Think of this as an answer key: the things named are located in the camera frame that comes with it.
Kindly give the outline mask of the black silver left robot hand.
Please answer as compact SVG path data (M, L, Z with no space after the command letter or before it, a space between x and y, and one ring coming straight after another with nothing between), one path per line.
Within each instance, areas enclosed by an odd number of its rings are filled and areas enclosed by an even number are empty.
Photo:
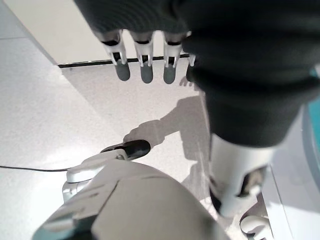
M205 93L210 129L209 192L233 217L264 182L277 146L302 105L320 92L317 0L77 0L92 32L123 53L162 31L192 58L187 75Z

